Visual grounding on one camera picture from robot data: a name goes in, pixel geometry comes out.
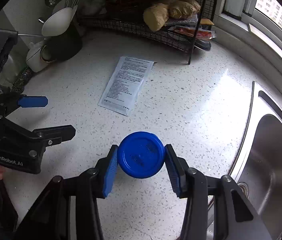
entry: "white wall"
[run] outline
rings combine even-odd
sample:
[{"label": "white wall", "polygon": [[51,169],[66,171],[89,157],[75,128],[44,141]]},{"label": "white wall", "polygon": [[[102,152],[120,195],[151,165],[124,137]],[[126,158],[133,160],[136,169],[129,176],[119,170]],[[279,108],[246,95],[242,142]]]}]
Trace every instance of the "white wall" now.
[{"label": "white wall", "polygon": [[[41,34],[40,17],[48,19],[52,8],[45,5],[44,0],[10,0],[3,8],[7,18],[19,33]],[[28,46],[30,41],[38,42],[40,38],[22,37]]]},{"label": "white wall", "polygon": [[[0,29],[15,31],[3,10],[0,11]],[[22,39],[18,38],[18,43],[12,48],[12,50],[20,54],[25,60],[28,53],[28,47],[25,45]]]}]

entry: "instruction sheet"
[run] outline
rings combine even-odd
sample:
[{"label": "instruction sheet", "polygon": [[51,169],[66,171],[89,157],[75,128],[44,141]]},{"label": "instruction sheet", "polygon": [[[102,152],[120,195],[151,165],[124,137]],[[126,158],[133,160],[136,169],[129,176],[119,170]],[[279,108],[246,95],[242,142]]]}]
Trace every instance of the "instruction sheet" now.
[{"label": "instruction sheet", "polygon": [[102,94],[99,106],[128,116],[153,64],[154,61],[121,57]]}]

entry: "white speckled countertop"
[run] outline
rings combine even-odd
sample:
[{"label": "white speckled countertop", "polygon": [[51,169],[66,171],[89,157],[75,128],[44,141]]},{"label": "white speckled countertop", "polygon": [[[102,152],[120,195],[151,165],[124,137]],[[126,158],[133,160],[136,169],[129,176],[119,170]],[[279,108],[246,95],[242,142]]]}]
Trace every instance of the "white speckled countertop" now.
[{"label": "white speckled countertop", "polygon": [[[239,56],[212,42],[210,52],[187,56],[147,39],[93,31],[71,60],[35,76],[24,91],[44,95],[45,108],[18,109],[9,119],[33,130],[71,124],[75,137],[48,147],[38,175],[9,171],[5,178],[21,220],[55,175],[77,176],[135,131],[171,143],[189,166],[206,175],[228,173],[246,125],[252,82],[268,91],[264,77]],[[120,56],[156,61],[129,117],[98,106]],[[112,192],[98,200],[105,239],[174,240],[186,200],[173,193],[165,165],[155,176],[134,179],[120,168]]]}]

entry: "blue gripper pad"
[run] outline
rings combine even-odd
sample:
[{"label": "blue gripper pad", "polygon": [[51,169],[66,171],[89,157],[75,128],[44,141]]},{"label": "blue gripper pad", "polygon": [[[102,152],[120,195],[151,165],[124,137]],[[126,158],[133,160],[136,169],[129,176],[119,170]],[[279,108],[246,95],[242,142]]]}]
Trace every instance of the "blue gripper pad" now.
[{"label": "blue gripper pad", "polygon": [[165,162],[165,166],[167,167],[173,192],[176,193],[177,197],[180,197],[181,194],[180,177],[177,172],[177,167],[175,165],[175,162],[173,161],[173,157],[171,155],[170,150],[171,149],[169,149],[168,145],[166,145],[165,146],[166,155],[164,162]]},{"label": "blue gripper pad", "polygon": [[100,187],[98,192],[96,192],[98,198],[106,198],[112,190],[117,170],[117,149],[117,145],[112,145],[108,156],[99,159],[95,166],[99,170]]},{"label": "blue gripper pad", "polygon": [[117,148],[115,149],[112,158],[110,159],[108,169],[104,175],[104,183],[102,190],[104,197],[107,197],[112,190],[113,182],[116,175],[116,170],[117,170]]},{"label": "blue gripper pad", "polygon": [[28,97],[24,96],[19,99],[18,105],[21,107],[45,107],[48,100],[46,97]]}]

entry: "snack package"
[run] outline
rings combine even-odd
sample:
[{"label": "snack package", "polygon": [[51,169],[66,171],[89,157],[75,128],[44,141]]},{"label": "snack package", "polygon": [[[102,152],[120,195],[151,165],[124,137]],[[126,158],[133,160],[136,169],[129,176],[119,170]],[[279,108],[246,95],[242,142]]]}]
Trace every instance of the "snack package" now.
[{"label": "snack package", "polygon": [[[195,28],[194,27],[186,27],[186,26],[173,26],[169,28],[170,31],[174,31],[176,33],[181,33],[184,35],[187,35],[189,37],[193,37]],[[215,31],[209,31],[209,30],[203,30],[201,28],[198,29],[198,33],[196,35],[196,38],[202,39],[202,40],[210,40],[216,37]]]}]

